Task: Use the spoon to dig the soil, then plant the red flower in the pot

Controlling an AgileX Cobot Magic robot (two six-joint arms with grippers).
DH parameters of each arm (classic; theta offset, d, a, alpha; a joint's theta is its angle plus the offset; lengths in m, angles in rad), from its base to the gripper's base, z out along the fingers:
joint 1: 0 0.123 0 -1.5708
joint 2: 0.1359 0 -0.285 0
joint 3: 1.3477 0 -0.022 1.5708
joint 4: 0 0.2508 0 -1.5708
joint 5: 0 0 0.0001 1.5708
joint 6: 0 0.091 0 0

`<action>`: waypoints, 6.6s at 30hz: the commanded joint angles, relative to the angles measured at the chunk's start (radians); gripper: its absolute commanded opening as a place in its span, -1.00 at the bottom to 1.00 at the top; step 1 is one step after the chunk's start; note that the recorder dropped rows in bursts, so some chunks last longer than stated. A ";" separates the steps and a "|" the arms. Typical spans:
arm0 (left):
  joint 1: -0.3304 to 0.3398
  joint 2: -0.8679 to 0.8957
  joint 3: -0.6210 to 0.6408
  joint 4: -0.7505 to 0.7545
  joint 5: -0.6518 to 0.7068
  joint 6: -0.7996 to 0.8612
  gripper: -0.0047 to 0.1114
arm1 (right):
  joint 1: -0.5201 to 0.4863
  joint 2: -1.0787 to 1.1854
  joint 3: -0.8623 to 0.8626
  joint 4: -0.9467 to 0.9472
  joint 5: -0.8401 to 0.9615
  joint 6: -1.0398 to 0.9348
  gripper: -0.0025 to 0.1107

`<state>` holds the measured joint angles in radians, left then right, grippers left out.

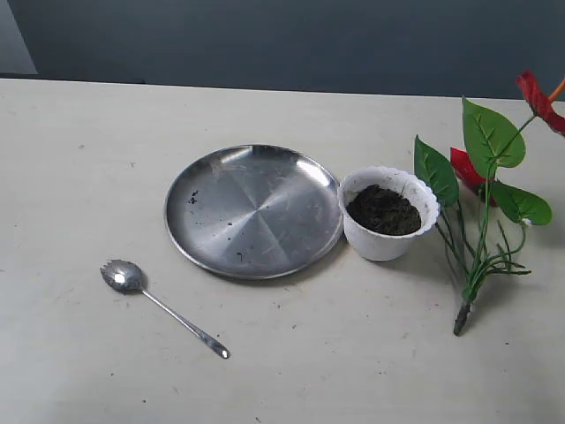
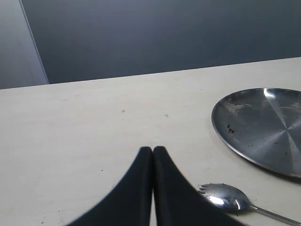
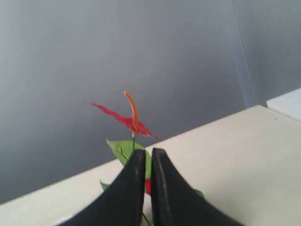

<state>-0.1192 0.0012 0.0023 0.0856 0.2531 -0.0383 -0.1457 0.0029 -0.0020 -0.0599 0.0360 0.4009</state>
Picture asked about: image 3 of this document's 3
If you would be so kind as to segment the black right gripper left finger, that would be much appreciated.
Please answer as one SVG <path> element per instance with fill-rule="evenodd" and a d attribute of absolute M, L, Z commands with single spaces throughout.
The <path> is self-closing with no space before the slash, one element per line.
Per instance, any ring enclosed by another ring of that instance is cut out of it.
<path fill-rule="evenodd" d="M 123 170 L 92 203 L 62 226 L 139 226 L 142 220 L 146 154 L 135 149 Z"/>

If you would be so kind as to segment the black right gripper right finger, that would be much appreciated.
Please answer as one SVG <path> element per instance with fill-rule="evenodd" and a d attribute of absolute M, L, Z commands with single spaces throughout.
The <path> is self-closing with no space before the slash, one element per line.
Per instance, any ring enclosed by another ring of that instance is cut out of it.
<path fill-rule="evenodd" d="M 152 150 L 151 206 L 156 226 L 240 226 L 207 202 L 181 176 L 166 151 Z"/>

